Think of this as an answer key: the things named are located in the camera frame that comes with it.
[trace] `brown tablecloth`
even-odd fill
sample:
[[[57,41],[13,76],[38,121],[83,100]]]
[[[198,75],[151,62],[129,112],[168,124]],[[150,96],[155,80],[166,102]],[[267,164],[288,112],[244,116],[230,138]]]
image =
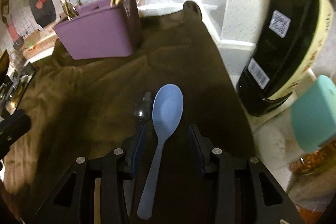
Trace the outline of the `brown tablecloth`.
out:
[[[52,56],[36,62],[36,76],[20,108],[31,130],[5,158],[5,186],[28,223],[78,156],[105,155],[134,134],[135,98],[165,84],[184,96],[181,122],[166,142],[152,218],[146,223],[206,223],[211,183],[199,179],[187,141],[195,122],[203,136],[235,156],[254,153],[251,131],[221,56],[197,7],[142,19],[144,42],[130,57],[73,60],[57,41]],[[136,182],[131,223],[157,144],[148,142]]]

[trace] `blue spoon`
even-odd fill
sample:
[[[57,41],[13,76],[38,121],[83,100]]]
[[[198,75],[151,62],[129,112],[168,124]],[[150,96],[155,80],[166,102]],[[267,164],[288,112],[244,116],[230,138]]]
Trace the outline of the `blue spoon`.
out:
[[[153,103],[152,114],[158,144],[137,211],[141,219],[152,216],[163,146],[179,125],[182,111],[183,95],[179,87],[168,84],[160,88]]]

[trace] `purple container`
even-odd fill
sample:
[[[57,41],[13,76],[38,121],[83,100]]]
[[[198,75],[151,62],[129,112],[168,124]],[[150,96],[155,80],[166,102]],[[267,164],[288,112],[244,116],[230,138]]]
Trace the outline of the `purple container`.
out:
[[[142,40],[135,0],[124,0],[112,7],[110,0],[98,0],[78,7],[77,12],[78,17],[54,27],[75,60],[129,56]]]

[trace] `teal lid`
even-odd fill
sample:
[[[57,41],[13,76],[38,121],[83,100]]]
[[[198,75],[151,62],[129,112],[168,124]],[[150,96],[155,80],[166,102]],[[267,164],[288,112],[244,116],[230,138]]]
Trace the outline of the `teal lid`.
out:
[[[300,148],[306,153],[336,135],[336,86],[320,75],[292,105],[292,128]]]

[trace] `metal screw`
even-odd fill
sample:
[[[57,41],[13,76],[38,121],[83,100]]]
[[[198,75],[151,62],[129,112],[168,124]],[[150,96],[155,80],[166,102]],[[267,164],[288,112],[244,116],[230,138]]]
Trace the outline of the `metal screw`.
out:
[[[259,159],[257,157],[250,157],[250,162],[253,164],[257,164],[259,162]]]
[[[121,155],[124,152],[124,150],[122,150],[121,148],[116,148],[115,150],[113,150],[113,153],[115,155]]]
[[[214,153],[215,155],[220,155],[222,153],[222,150],[220,148],[214,148],[212,150],[212,153]]]
[[[76,162],[78,164],[82,164],[83,162],[85,162],[85,157],[78,157],[77,160],[76,160]]]

